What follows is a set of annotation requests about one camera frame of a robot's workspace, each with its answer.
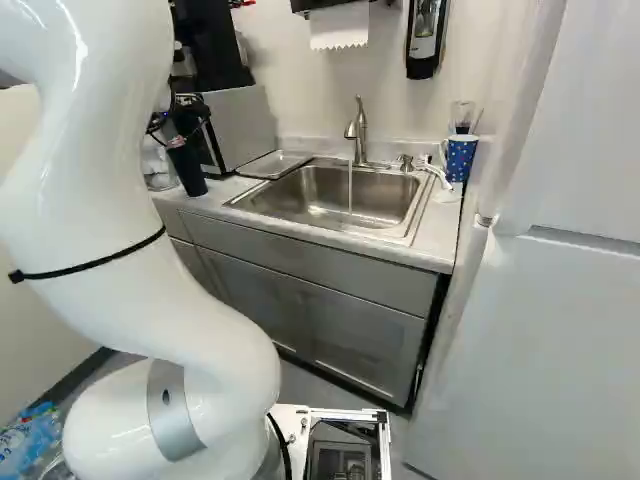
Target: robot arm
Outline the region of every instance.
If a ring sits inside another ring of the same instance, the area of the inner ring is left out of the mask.
[[[0,0],[0,42],[0,69],[36,84],[43,110],[0,186],[0,238],[15,264],[58,271],[157,232],[139,157],[171,65],[167,2]],[[64,449],[80,478],[255,473],[279,391],[277,354],[193,280],[166,234],[104,265],[29,283],[75,330],[151,358],[74,404]]]

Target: floor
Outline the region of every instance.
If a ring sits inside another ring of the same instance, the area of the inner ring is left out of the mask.
[[[75,398],[96,379],[138,360],[140,360],[140,357],[124,353],[116,354],[61,404],[61,410],[63,412],[67,411]],[[282,386],[279,402],[321,408],[361,409],[377,407],[373,403],[284,360],[282,361]],[[406,418],[391,414],[393,442],[391,468],[393,480],[425,480],[425,477],[409,469],[402,462],[408,425],[409,422]]]

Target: sink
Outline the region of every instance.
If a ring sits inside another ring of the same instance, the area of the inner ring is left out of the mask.
[[[261,183],[230,200],[231,208],[272,218],[383,239],[405,239],[419,218],[431,175],[353,168],[349,210],[346,160],[315,158],[285,177]]]

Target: polka dot cup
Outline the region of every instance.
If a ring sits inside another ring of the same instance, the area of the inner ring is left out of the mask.
[[[451,135],[447,141],[447,181],[466,182],[478,148],[475,135]]]

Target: refrigerator door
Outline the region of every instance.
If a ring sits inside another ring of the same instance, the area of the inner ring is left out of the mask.
[[[427,397],[447,358],[469,298],[476,272],[482,259],[489,229],[482,225],[476,215],[471,224],[461,224],[456,268],[451,277],[449,290],[438,320],[438,329],[429,350],[425,373],[422,378],[419,398]]]
[[[640,247],[532,232],[489,233],[406,460],[438,480],[636,480]]]
[[[544,225],[640,242],[640,2],[568,0],[498,232]]]
[[[520,160],[566,6],[566,0],[537,0],[533,2],[534,5],[523,9],[522,5],[526,3],[514,2],[520,9],[509,23],[517,24],[519,35],[512,36],[511,43],[519,45],[511,47],[511,55],[501,57],[501,67],[494,78],[494,92],[489,104],[494,107],[493,110],[497,105],[502,108],[478,199],[478,213],[485,218],[492,218],[498,212]]]

